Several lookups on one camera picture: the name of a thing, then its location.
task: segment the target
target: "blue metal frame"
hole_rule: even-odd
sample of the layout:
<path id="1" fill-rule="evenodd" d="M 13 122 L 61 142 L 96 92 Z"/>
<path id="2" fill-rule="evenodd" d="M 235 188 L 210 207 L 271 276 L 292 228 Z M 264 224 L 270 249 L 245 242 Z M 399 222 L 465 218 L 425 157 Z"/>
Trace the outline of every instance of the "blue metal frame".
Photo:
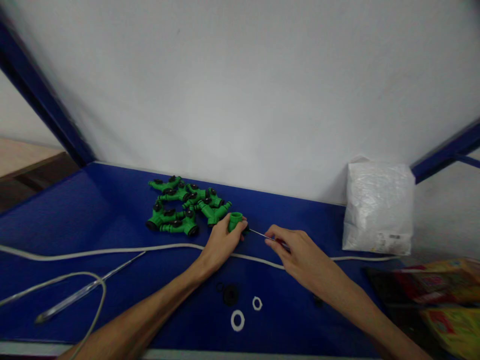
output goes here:
<path id="1" fill-rule="evenodd" d="M 26 47 L 15 34 L 15 30 L 7 24 L 8 21 L 0 9 L 0 69 L 78 166 L 84 167 L 95 161 L 89 146 L 82 140 L 65 110 L 52 95 L 51 86 L 31 58 L 27 57 Z"/>
<path id="2" fill-rule="evenodd" d="M 480 120 L 466 128 L 453 140 L 442 145 L 440 149 L 419 162 L 411 170 L 416 183 L 438 173 L 455 161 L 461 161 L 480 169 L 480 161 L 467 156 L 480 147 Z"/>

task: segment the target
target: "left hand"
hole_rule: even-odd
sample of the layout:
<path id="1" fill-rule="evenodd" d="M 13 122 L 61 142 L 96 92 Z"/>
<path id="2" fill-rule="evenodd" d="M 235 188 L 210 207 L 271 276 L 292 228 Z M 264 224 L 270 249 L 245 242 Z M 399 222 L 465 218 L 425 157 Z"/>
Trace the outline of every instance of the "left hand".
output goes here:
<path id="1" fill-rule="evenodd" d="M 229 232 L 230 213 L 220 220 L 211 230 L 210 238 L 196 262 L 211 275 L 227 261 L 234 252 L 240 240 L 244 240 L 242 231 L 248 225 L 247 218 L 239 222 L 232 232 Z"/>

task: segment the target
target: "pile of connectors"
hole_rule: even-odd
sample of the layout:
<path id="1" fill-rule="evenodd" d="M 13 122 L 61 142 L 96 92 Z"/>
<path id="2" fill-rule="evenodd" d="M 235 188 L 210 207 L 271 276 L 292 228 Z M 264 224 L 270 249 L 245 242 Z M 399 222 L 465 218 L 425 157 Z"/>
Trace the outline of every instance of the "pile of connectors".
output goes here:
<path id="1" fill-rule="evenodd" d="M 145 223 L 152 231 L 165 231 L 169 233 L 185 233 L 194 236 L 199 232 L 195 222 L 195 213 L 201 211 L 208 219 L 208 226 L 213 227 L 228 212 L 232 206 L 229 201 L 225 203 L 219 198 L 217 192 L 209 187 L 201 190 L 196 184 L 185 184 L 180 176 L 172 176 L 168 182 L 155 179 L 148 185 L 159 190 L 161 195 L 153 206 L 153 214 Z M 164 203 L 182 201 L 184 211 L 175 209 L 166 210 Z"/>

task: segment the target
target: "white o-ring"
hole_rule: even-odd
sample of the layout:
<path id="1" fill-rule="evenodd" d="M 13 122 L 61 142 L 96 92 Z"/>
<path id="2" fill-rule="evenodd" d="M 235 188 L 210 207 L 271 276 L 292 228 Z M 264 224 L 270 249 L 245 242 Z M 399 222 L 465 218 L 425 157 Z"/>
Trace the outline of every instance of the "white o-ring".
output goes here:
<path id="1" fill-rule="evenodd" d="M 258 302 L 260 303 L 260 305 L 258 307 L 255 306 L 255 300 L 258 300 Z M 251 304 L 253 305 L 253 308 L 256 310 L 256 311 L 260 311 L 260 309 L 262 308 L 263 304 L 262 304 L 262 300 L 260 300 L 260 298 L 258 296 L 255 296 L 251 302 Z"/>
<path id="2" fill-rule="evenodd" d="M 240 316 L 240 325 L 235 325 L 235 316 Z M 233 330 L 235 330 L 236 332 L 239 332 L 241 331 L 243 328 L 244 328 L 244 325 L 245 325 L 245 318 L 244 318 L 244 314 L 243 312 L 241 312 L 240 310 L 235 310 L 234 312 L 231 313 L 231 318 L 230 318 L 230 323 L 231 323 L 231 327 L 233 328 Z"/>

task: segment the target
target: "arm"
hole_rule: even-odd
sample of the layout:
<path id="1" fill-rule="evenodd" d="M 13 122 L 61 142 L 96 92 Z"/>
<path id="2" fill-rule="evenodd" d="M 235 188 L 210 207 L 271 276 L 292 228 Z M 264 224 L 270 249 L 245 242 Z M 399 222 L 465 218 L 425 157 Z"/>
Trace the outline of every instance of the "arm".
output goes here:
<path id="1" fill-rule="evenodd" d="M 265 239 L 280 257 L 287 273 L 373 338 L 374 343 L 377 342 L 393 359 L 431 359 L 304 231 L 272 225 L 265 236 L 275 236 L 276 240 L 281 239 L 290 247 L 289 253 L 280 243 Z"/>
<path id="2" fill-rule="evenodd" d="M 230 214 L 225 216 L 213 227 L 205 249 L 184 273 L 95 331 L 75 359 L 138 359 L 179 305 L 227 261 L 247 227 L 245 220 L 229 233 Z M 58 359 L 70 359 L 76 348 Z"/>

